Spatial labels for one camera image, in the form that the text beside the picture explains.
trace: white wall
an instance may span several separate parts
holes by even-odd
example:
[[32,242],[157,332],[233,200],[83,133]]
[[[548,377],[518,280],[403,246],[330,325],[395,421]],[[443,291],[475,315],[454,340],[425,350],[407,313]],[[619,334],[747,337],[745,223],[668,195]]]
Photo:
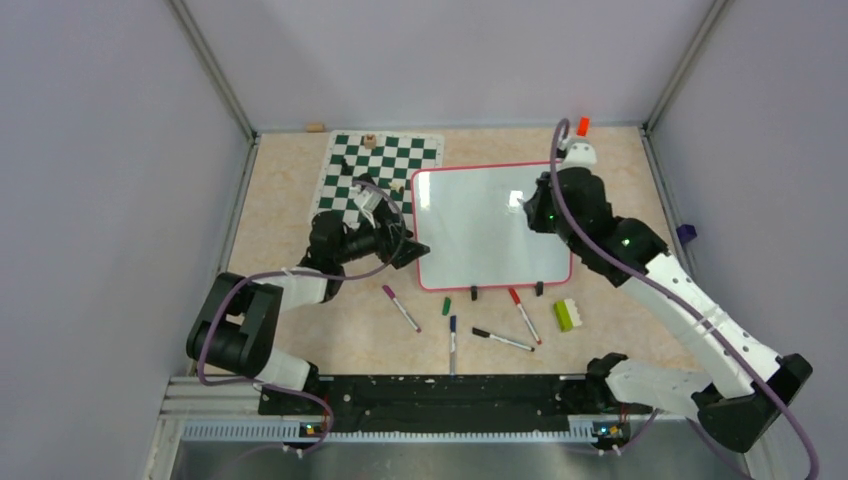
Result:
[[254,128],[647,118],[711,0],[188,0]]
[[2,2],[0,65],[0,478],[138,478],[245,141],[163,1]]
[[[848,387],[848,4],[736,2],[656,135],[698,278],[746,329],[813,376],[795,402],[844,476]],[[782,458],[801,478],[799,443]]]

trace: green and white chessboard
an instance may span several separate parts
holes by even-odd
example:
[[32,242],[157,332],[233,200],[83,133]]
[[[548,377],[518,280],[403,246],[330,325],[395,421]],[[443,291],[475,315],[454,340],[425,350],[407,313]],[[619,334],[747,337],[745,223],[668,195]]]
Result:
[[[377,148],[369,150],[362,144],[365,134],[377,136]],[[309,220],[318,212],[335,210],[343,213],[344,221],[353,228],[359,226],[359,210],[353,203],[351,182],[363,173],[370,174],[377,185],[399,202],[407,228],[412,229],[412,174],[422,168],[442,166],[445,140],[441,135],[400,132],[357,132],[336,130],[330,133],[324,167],[312,197]],[[342,173],[342,161],[353,168],[352,175]],[[392,184],[402,184],[403,195],[391,190]]]

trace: marker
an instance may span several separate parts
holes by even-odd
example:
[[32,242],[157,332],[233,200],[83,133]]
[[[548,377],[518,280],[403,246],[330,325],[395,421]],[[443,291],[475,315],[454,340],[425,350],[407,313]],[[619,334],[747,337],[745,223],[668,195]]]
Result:
[[456,375],[456,315],[451,315],[451,375]]
[[495,335],[494,333],[489,333],[485,330],[480,330],[479,328],[472,327],[471,333],[473,333],[474,335],[477,335],[478,337],[491,338],[491,339],[497,340],[499,342],[506,343],[507,345],[512,345],[513,347],[523,348],[524,350],[527,350],[528,352],[535,352],[536,351],[536,349],[533,348],[533,347],[528,347],[527,345],[523,345],[523,344],[518,343],[518,342],[513,342],[512,340],[510,340],[508,338],[503,338],[501,336]]
[[415,323],[415,320],[412,319],[412,317],[409,315],[409,312],[407,312],[406,309],[403,308],[403,305],[400,304],[400,301],[398,301],[397,297],[395,296],[395,292],[393,292],[388,285],[383,285],[383,291],[386,292],[386,295],[388,295],[393,302],[395,302],[395,306],[397,306],[398,310],[400,310],[400,313],[402,313],[403,316],[406,317],[406,321],[409,322],[410,325],[412,325],[412,328],[414,328],[416,332],[421,333],[421,327],[419,327],[418,324]]
[[527,324],[527,328],[530,329],[530,333],[532,333],[533,338],[536,339],[536,344],[541,345],[542,339],[539,338],[539,334],[536,333],[536,329],[533,327],[533,322],[531,322],[530,317],[527,316],[527,312],[524,310],[524,306],[521,305],[521,299],[518,298],[518,294],[515,293],[515,289],[510,288],[509,294],[512,295],[512,301],[515,302],[515,306],[518,307],[518,311],[521,312],[521,316],[524,317],[524,322]]

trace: wooden table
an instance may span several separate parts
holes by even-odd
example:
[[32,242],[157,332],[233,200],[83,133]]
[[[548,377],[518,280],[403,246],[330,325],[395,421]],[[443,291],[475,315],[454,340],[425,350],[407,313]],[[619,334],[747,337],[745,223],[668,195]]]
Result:
[[[444,166],[543,161],[550,148],[550,129],[435,130],[445,137]],[[250,180],[229,270],[250,274],[292,267],[303,256],[310,231],[309,206],[329,134],[266,134]],[[637,217],[669,241],[656,187],[635,127],[590,130],[598,153],[594,172],[607,187],[617,215]],[[622,352],[665,367],[698,369],[683,349],[635,301],[616,291],[575,257],[571,279],[519,293],[543,345],[535,353],[482,339],[471,326],[532,343],[527,327],[506,290],[485,290],[471,302],[467,292],[454,292],[451,313],[458,315],[459,374],[575,373],[609,352]],[[347,274],[379,265],[376,258],[345,266]],[[380,288],[388,284],[416,318],[416,334]],[[335,374],[446,374],[448,319],[441,314],[445,294],[420,289],[416,266],[387,269],[376,277],[346,282],[326,304],[301,307],[281,315],[275,344]],[[573,298],[583,326],[561,333],[552,304]]]

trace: blue marker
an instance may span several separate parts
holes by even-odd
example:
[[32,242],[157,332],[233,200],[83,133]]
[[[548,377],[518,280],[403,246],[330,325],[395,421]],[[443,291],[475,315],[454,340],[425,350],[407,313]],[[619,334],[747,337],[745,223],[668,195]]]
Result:
[[451,315],[451,375],[456,375],[456,315]]

